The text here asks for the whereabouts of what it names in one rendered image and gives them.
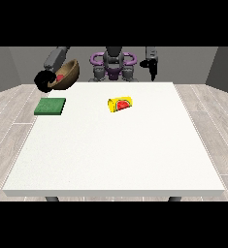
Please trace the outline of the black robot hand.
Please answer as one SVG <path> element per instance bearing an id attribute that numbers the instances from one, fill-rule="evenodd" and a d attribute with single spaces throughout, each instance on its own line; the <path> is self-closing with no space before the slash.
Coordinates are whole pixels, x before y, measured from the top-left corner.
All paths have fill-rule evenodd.
<path id="1" fill-rule="evenodd" d="M 157 75 L 157 64 L 158 62 L 156 59 L 149 59 L 149 60 L 146 59 L 140 63 L 140 66 L 142 68 L 148 68 L 151 76 L 151 80 L 155 80 L 155 77 Z"/>
<path id="2" fill-rule="evenodd" d="M 51 88 L 49 88 L 49 84 L 53 83 L 55 79 L 56 79 L 55 73 L 44 70 L 44 71 L 39 72 L 35 76 L 34 82 L 40 91 L 44 93 L 49 93 L 51 91 Z"/>

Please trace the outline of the brown wooden bowl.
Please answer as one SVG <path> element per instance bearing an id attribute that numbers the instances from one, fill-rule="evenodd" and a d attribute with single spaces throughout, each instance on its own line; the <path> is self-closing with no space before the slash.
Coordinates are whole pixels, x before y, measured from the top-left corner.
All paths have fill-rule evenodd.
<path id="1" fill-rule="evenodd" d="M 79 62 L 74 59 L 64 64 L 56 73 L 57 75 L 63 75 L 64 78 L 60 81 L 55 81 L 49 84 L 49 88 L 53 90 L 66 90 L 71 87 L 79 78 L 80 66 Z"/>

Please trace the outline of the green square pad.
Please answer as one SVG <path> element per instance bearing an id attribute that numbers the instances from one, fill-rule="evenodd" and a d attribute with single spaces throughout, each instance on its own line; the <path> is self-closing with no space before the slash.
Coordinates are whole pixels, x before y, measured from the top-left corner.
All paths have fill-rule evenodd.
<path id="1" fill-rule="evenodd" d="M 65 98 L 42 98 L 34 110 L 35 115 L 60 115 L 66 103 Z"/>

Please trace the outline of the yellow cup with melon print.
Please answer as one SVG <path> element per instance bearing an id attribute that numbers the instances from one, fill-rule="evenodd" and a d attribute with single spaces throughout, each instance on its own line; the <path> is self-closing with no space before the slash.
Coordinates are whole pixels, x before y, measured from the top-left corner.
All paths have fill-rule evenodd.
<path id="1" fill-rule="evenodd" d="M 132 98 L 127 97 L 118 97 L 108 100 L 108 107 L 110 112 L 117 112 L 123 109 L 128 109 L 133 106 Z"/>

